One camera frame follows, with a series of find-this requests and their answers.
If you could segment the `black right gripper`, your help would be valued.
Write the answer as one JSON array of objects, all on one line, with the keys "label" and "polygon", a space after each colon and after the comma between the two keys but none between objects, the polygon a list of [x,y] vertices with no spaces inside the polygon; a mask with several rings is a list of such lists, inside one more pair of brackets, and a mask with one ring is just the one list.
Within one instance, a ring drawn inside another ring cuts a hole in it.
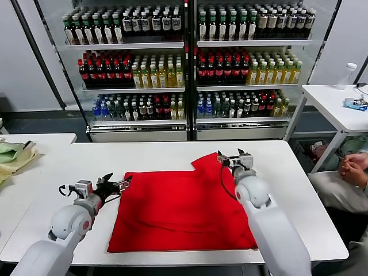
[{"label": "black right gripper", "polygon": [[222,154],[221,151],[217,151],[217,160],[222,166],[227,166],[232,171],[244,171],[243,159],[246,153],[240,148],[238,148],[237,151],[239,153],[238,156],[226,156]]}]

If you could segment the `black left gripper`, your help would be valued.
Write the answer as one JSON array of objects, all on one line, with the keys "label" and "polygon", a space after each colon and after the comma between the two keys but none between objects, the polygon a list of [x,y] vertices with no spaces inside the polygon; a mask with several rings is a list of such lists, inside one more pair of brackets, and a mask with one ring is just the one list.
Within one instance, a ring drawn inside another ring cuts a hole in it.
[{"label": "black left gripper", "polygon": [[132,181],[133,176],[130,175],[126,179],[122,179],[117,182],[110,182],[109,179],[112,177],[113,173],[106,174],[97,180],[96,189],[93,194],[99,196],[101,201],[106,201],[110,196],[119,196],[120,190],[127,189]]}]

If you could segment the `person's left hand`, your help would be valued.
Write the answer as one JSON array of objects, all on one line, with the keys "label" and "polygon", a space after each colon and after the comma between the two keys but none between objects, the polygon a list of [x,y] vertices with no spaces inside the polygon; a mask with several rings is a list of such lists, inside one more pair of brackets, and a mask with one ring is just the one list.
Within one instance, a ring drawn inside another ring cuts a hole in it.
[{"label": "person's left hand", "polygon": [[361,189],[367,187],[367,175],[357,164],[344,163],[341,165],[339,173],[347,183]]}]

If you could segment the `person's right hand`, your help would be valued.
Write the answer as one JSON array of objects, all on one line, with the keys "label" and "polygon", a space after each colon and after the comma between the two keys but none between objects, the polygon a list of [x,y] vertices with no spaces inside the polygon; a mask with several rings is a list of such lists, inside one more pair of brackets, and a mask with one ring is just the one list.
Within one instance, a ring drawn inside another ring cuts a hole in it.
[{"label": "person's right hand", "polygon": [[356,154],[350,154],[343,158],[343,163],[353,162],[357,164],[361,169],[367,169],[367,153],[361,152]]}]

